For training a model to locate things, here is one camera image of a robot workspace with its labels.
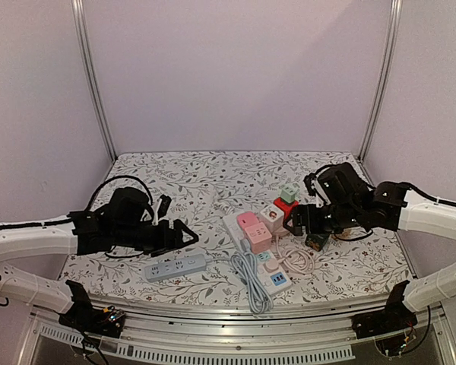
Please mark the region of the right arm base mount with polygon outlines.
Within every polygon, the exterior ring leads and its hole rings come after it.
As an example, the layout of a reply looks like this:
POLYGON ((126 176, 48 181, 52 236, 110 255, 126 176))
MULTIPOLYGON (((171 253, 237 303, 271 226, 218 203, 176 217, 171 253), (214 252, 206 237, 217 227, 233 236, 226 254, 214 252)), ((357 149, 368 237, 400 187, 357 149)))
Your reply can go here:
POLYGON ((417 324, 415 312, 403 304, 408 280, 396 284, 383 309, 355 315, 351 318, 352 330, 358 339, 384 335, 417 324))

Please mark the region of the pink plug adapter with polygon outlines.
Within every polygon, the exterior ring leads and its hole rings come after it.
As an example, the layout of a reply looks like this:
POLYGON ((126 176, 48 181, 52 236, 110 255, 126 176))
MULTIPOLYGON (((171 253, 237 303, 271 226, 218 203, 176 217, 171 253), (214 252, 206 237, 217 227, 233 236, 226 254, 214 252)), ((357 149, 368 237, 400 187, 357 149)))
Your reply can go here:
POLYGON ((255 213, 251 211, 238 214, 236 216, 236 221, 242 230, 244 230, 247 227, 254 226, 259 222, 255 213))

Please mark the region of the dark green cube adapter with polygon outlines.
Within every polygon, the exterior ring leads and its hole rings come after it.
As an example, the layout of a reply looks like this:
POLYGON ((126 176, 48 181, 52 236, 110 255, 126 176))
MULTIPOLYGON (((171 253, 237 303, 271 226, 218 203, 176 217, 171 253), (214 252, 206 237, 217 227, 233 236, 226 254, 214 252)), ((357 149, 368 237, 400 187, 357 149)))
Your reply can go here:
POLYGON ((305 245, 316 252, 321 252, 326 246, 330 238, 329 234, 308 234, 306 236, 305 245))

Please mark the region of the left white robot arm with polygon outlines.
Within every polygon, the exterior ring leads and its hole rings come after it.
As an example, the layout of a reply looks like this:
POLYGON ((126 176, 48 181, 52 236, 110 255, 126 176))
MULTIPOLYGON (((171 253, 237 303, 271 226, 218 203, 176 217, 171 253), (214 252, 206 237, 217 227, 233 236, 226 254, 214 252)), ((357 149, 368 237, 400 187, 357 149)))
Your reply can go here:
POLYGON ((95 210, 86 208, 45 221, 0 224, 0 297, 68 314, 80 329, 92 329, 98 315, 82 284, 51 281, 7 263, 47 255, 86 256, 114 247, 156 257, 197 243, 198 235, 181 220, 165 218, 170 202, 166 195, 152 202, 141 190, 118 188, 95 210))

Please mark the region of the beige cube socket adapter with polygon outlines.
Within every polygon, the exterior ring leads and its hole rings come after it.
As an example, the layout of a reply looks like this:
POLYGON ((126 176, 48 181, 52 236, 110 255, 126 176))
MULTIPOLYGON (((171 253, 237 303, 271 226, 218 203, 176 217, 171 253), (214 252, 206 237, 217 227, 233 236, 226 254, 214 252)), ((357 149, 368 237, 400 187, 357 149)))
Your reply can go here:
POLYGON ((341 236, 349 236, 352 233, 352 228, 344 228, 340 233, 341 236))

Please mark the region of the grey-blue power strip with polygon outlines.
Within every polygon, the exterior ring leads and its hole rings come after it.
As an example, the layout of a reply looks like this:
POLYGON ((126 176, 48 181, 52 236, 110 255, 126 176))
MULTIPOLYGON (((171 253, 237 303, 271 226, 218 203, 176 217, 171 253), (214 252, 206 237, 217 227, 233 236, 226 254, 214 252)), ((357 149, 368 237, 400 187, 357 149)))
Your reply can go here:
POLYGON ((144 268, 144 277, 147 282, 154 283, 204 271, 206 267, 207 260, 204 255, 197 254, 146 266, 144 268))

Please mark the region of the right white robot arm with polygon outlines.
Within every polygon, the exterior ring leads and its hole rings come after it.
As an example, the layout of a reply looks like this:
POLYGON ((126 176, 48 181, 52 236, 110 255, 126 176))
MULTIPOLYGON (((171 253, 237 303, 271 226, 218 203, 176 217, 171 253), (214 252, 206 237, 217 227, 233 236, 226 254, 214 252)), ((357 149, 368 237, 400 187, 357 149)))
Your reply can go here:
MULTIPOLYGON (((290 210, 283 227, 294 236, 330 236, 349 228, 370 233, 426 233, 456 241, 456 202, 432 196, 409 182, 366 182, 349 163, 325 165, 305 176, 313 204, 290 210)), ((394 286, 378 325, 394 331, 428 305, 456 296, 456 262, 420 279, 394 286)))

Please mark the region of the white power strip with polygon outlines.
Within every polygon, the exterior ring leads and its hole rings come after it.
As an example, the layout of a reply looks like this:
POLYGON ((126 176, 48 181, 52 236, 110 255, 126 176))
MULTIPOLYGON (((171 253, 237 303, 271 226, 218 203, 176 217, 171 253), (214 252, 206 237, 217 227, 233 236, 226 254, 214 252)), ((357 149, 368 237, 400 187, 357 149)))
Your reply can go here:
MULTIPOLYGON (((230 238, 234 242, 236 248, 240 252, 250 252, 249 241, 246 239, 243 230, 240 228, 236 221, 236 216, 240 212, 228 214, 222 218, 223 225, 230 235, 230 238)), ((292 286, 292 281, 286 271, 283 269, 281 264, 280 273, 278 275, 267 276, 264 273, 262 264, 269 259, 276 259, 271 250, 255 254, 256 258, 256 276, 261 284, 264 286, 265 290, 272 296, 275 297, 276 294, 282 293, 285 290, 288 290, 292 286)))

